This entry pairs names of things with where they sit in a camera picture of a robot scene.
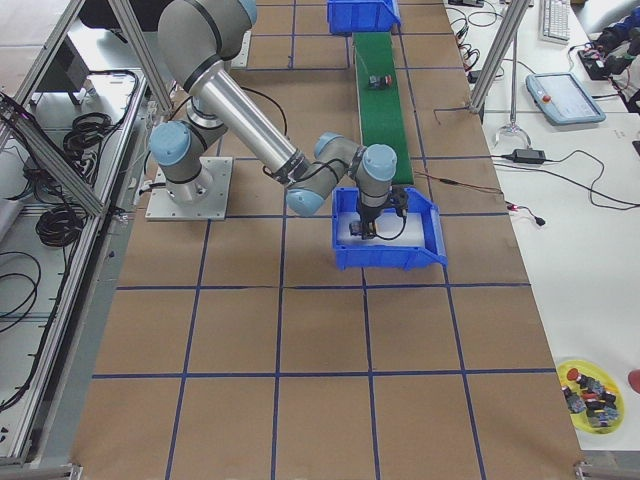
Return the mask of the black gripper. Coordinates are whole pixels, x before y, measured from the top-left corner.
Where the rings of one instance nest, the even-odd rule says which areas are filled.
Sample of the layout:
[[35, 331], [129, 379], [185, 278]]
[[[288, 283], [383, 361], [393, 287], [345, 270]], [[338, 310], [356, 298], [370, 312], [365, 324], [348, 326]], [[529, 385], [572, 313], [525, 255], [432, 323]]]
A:
[[357, 205], [357, 212], [360, 217], [360, 222], [356, 223], [357, 235], [360, 238], [373, 239], [377, 236], [376, 232], [376, 219], [387, 208], [383, 203], [379, 206], [368, 206], [360, 202]]

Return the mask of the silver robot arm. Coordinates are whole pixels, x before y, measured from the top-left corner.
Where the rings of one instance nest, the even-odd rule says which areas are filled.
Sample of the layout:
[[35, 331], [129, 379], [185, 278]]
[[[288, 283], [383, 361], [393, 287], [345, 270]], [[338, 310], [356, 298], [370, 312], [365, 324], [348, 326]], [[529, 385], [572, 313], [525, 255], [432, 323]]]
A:
[[384, 144], [365, 147], [332, 132], [318, 140], [314, 160], [308, 160], [246, 95], [225, 64], [236, 57], [244, 34], [257, 20], [253, 1], [172, 1], [158, 24], [158, 43], [166, 65], [194, 105], [184, 121], [170, 121], [152, 135], [152, 152], [168, 184], [194, 183], [201, 177], [200, 150], [222, 130], [231, 130], [263, 163], [268, 175], [286, 189], [290, 209], [311, 216], [324, 204], [344, 176], [358, 188], [360, 216], [351, 232], [363, 239], [377, 237], [375, 221], [396, 206], [392, 179], [395, 151]]

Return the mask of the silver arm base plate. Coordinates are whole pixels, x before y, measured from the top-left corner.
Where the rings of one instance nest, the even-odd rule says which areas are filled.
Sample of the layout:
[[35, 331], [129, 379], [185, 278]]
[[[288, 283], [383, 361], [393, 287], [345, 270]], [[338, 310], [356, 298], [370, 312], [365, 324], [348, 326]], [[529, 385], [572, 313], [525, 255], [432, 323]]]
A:
[[227, 214], [232, 157], [201, 157], [201, 172], [193, 181], [176, 184], [167, 181], [159, 169], [146, 209], [149, 221], [224, 221]]

